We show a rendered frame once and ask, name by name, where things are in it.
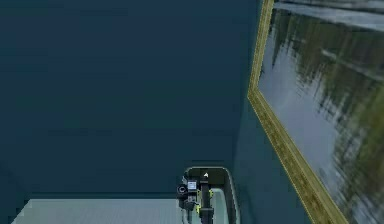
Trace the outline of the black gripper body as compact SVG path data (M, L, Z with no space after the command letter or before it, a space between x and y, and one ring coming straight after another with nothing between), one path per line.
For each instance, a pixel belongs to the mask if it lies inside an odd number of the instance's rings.
M192 211L196 204L196 181L183 178L176 188L176 196L181 209Z

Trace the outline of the black rimmed rounded basin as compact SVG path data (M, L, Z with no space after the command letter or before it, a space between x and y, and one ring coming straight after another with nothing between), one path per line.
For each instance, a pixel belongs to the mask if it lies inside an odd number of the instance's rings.
M228 169L219 166L193 166L185 170L183 178L208 177L213 192L211 206L214 208L213 224L241 224L238 203L232 176ZM194 224L198 216L193 213Z

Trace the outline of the gold framed landscape picture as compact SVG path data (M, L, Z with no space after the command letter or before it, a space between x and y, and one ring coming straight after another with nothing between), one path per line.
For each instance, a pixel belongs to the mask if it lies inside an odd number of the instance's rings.
M261 0L248 99L314 224L384 224L384 0Z

